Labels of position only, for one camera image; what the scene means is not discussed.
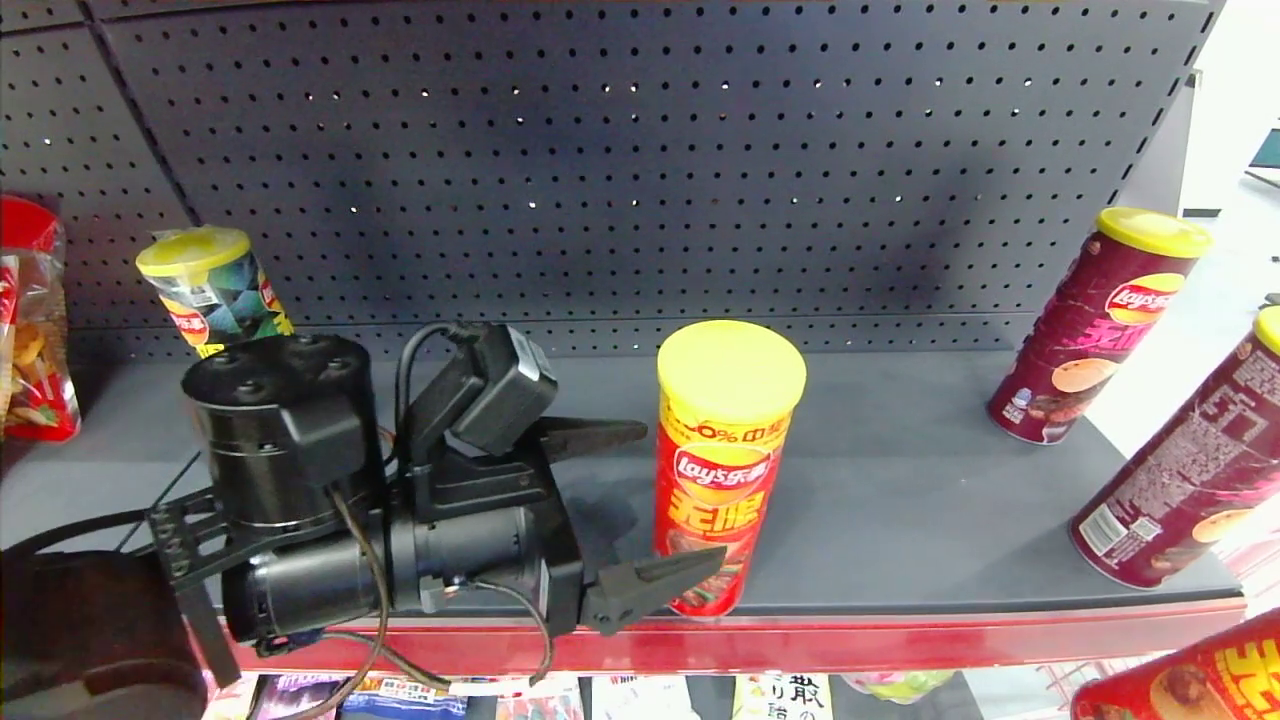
red snack bag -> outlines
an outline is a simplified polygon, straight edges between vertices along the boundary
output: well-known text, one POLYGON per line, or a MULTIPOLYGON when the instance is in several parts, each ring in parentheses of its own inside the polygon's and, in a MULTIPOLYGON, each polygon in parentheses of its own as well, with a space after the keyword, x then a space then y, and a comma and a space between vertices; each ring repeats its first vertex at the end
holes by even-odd
POLYGON ((79 432, 76 389, 67 372, 67 299, 63 252, 67 234, 52 213, 20 197, 4 196, 0 246, 17 264, 17 305, 12 328, 8 437, 65 442, 79 432))
POLYGON ((0 418, 13 395, 13 336, 18 309, 18 259, 0 255, 0 418))
POLYGON ((1075 693, 1073 720, 1280 717, 1280 610, 1075 693))

wire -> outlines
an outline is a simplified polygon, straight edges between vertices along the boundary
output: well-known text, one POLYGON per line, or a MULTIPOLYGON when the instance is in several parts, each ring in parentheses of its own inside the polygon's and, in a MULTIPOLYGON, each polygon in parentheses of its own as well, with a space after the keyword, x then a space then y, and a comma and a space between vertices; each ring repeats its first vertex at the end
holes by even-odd
POLYGON ((9 546, 8 550, 3 552, 4 557, 12 559, 23 555, 35 555, 41 550, 46 550, 58 543, 67 542, 79 536, 87 536, 90 533, 96 533, 99 530, 109 530, 111 528, 122 528, 124 525, 131 525, 133 523, 142 523, 147 518, 147 511, 143 509, 138 510, 125 510, 123 512, 113 512, 111 515, 101 515, 99 518, 90 518, 88 520, 78 520, 76 523, 69 523, 67 525, 60 525, 51 530, 45 530, 42 533, 31 536, 29 538, 17 542, 9 546))
MULTIPOLYGON (((196 464, 196 460, 200 460, 200 451, 198 450, 196 451, 195 455, 191 456, 189 460, 187 460, 187 464, 183 465, 180 470, 178 470, 178 474, 174 475, 172 480, 169 480, 169 484, 164 488, 164 491, 160 492, 160 497, 157 497, 156 501, 154 503, 151 503, 151 510, 155 510, 157 505, 160 505, 161 502, 164 502, 165 496, 168 496, 173 491, 174 486, 178 484, 178 480, 180 480, 183 478, 183 475, 187 474, 187 470, 191 470, 191 466, 196 464)), ((115 543, 115 552, 123 552, 124 551, 124 546, 129 544, 129 541, 133 539, 133 536, 145 524, 146 524, 145 520, 138 520, 137 523, 134 523, 133 527, 129 528, 129 532, 124 533, 124 538, 122 538, 120 542, 115 543)))
POLYGON ((552 662, 556 661, 556 642, 552 639, 552 629, 547 626, 547 619, 543 614, 534 607, 534 602, 524 596, 520 591, 509 588, 500 583, 490 583, 488 580, 467 580, 466 584, 461 585, 462 589, 484 589, 502 593, 511 597, 518 602, 529 614, 534 618, 534 623, 538 625, 538 632, 543 635, 543 661, 538 665, 538 670, 529 678, 530 685, 536 685, 539 680, 547 676, 552 671, 552 662))
POLYGON ((390 454, 383 459, 384 468, 390 465, 392 461, 394 461, 399 455, 398 443, 404 434, 404 428, 402 425, 404 423, 404 411, 408 410, 410 401, 408 380, 413 373, 413 359, 417 356, 417 350, 422 347, 426 338, 439 333, 448 333, 451 331, 457 332, 457 329, 458 325, 456 323, 428 323, 419 328, 417 332, 415 332, 404 343, 404 347, 401 348, 399 360, 396 363, 396 414, 393 415, 396 419, 397 445, 393 445, 390 454))
MULTIPOLYGON (((338 639, 356 641, 356 642, 362 642, 362 643, 365 643, 367 646, 372 646, 374 644, 374 638, 371 638, 369 635, 362 635, 360 633, 352 633, 349 630, 325 630, 325 632, 320 633, 320 637, 321 638, 338 638, 338 639)), ((379 652, 392 665, 394 665, 396 667, 398 667, 401 670, 401 673, 404 673, 406 675, 408 675, 410 678, 412 678, 415 683, 421 683, 422 685, 426 685, 426 687, 429 687, 429 688, 431 688, 434 691, 442 692, 442 693, 448 693, 449 692, 449 687, 452 685, 452 682, 448 678, 442 678, 442 676, 436 675, 435 673, 431 673, 429 670, 424 670, 424 669, 419 667, 417 665, 415 665, 413 662, 411 662, 407 657, 404 657, 398 651, 396 651, 396 650, 393 650, 390 647, 383 646, 381 650, 379 650, 379 652)))
POLYGON ((378 662, 378 656, 383 653, 387 642, 387 624, 390 620, 392 609, 392 596, 390 589, 387 587, 387 570, 383 569, 383 561, 374 552, 374 546, 369 542, 369 536, 365 534, 365 529, 360 527, 356 518, 351 514, 351 509, 347 506, 347 501, 343 500, 342 495, 337 489, 329 489, 329 498, 333 501, 333 506, 342 515, 342 521, 347 525, 347 530, 351 532, 351 537, 356 538, 356 544, 360 546, 360 551, 369 559, 369 569, 374 574, 374 584, 378 585, 378 633, 370 641, 372 650, 369 652, 369 657, 360 665, 356 674, 347 678, 347 682, 338 687, 337 691, 328 700, 320 705, 311 707, 310 710, 302 710, 292 715, 285 715, 280 720, 315 720, 323 715, 326 715, 330 710, 337 710, 339 705, 347 696, 353 693, 356 688, 365 682, 365 676, 369 671, 374 669, 374 664, 378 662))
POLYGON ((552 639, 550 628, 547 625, 547 620, 543 618, 541 612, 534 607, 534 603, 524 596, 517 589, 511 587, 492 583, 488 580, 467 580, 457 585, 460 591, 474 591, 485 589, 497 593, 506 594, 518 602, 529 614, 534 618, 534 623, 538 625, 538 630, 543 638, 543 660, 538 665, 538 670, 521 684, 513 683, 454 683, 447 678, 436 675, 435 673, 424 670, 422 667, 415 665, 411 660, 397 652, 396 650, 387 647, 385 644, 378 646, 374 638, 369 635, 362 635, 360 633, 352 633, 348 630, 325 630, 320 634, 321 638, 343 638, 348 641, 356 641, 365 643, 375 650, 375 652, 381 653, 392 665, 398 667, 402 673, 408 675, 416 683, 431 688, 434 691, 445 694, 458 694, 458 696, 492 696, 492 694, 511 694, 513 692, 521 692, 535 684, 538 684, 543 678, 550 673, 552 664, 556 661, 556 643, 552 639))

barcode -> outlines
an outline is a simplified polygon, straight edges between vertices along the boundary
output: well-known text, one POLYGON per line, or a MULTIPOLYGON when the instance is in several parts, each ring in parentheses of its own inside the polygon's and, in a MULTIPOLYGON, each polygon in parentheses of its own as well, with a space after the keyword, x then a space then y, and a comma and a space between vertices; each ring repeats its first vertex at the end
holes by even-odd
POLYGON ((1138 518, 1129 529, 1142 536, 1142 539, 1151 539, 1158 536, 1162 528, 1153 523, 1151 518, 1143 515, 1142 518, 1138 518))
POLYGON ((1129 530, 1116 520, 1111 510, 1103 503, 1080 523, 1080 536, 1089 543, 1089 550, 1096 555, 1106 555, 1108 550, 1124 539, 1129 530))
POLYGON ((218 305, 218 293, 214 288, 204 284, 195 284, 187 288, 187 297, 191 300, 192 307, 204 307, 205 305, 218 305))

yellow plastic cap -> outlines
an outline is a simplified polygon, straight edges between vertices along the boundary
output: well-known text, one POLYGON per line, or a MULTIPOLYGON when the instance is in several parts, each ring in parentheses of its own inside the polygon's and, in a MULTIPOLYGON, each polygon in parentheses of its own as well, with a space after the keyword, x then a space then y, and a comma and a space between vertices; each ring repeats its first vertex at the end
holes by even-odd
POLYGON ((705 420, 745 424, 790 413, 808 372, 796 346, 740 320, 686 325, 658 351, 658 382, 667 396, 705 420))
POLYGON ((1258 336, 1271 352, 1280 355, 1280 305, 1263 307, 1253 320, 1253 334, 1258 336))
POLYGON ((1107 208, 1096 224, 1117 242, 1165 258, 1199 258, 1213 245, 1204 228, 1155 210, 1107 208))
POLYGON ((248 236, 230 228, 205 225, 179 231, 156 240, 138 252, 138 270, 155 278, 175 278, 207 273, 250 250, 248 236))

perforated metal panel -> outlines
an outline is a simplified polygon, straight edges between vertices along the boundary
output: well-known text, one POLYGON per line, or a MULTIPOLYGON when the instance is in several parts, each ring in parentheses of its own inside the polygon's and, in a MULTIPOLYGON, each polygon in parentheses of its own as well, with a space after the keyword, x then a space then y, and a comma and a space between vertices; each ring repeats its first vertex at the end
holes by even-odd
POLYGON ((150 229, 187 215, 84 27, 0 41, 0 181, 67 225, 69 323, 168 323, 133 266, 150 229))
MULTIPOLYGON (((1034 314, 987 315, 878 315, 874 318, 806 316, 762 318, 805 352, 881 350, 1002 350, 1019 342, 1030 329, 1034 314)), ((548 355, 621 356, 653 355, 664 337, 685 324, 682 318, 666 320, 512 320, 548 355)), ((374 360, 394 360, 413 325, 320 325, 364 345, 374 360)), ((182 360, 195 357, 191 347, 168 328, 82 329, 76 333, 83 356, 100 361, 182 360)), ((444 342, 428 343, 421 355, 448 354, 444 342)))
MULTIPOLYGON (((216 0, 219 6, 280 1, 284 0, 216 0)), ((209 0, 88 0, 88 5, 102 19, 211 9, 209 0)))
POLYGON ((4 0, 0 4, 0 33, 79 23, 83 19, 74 0, 4 0))
MULTIPOLYGON (((916 347, 957 313, 1025 327, 1220 5, 92 8, 191 206, 253 236, 300 325, 910 315, 916 347)), ((168 329, 131 265, 182 224, 168 195, 76 247, 77 327, 168 329)))

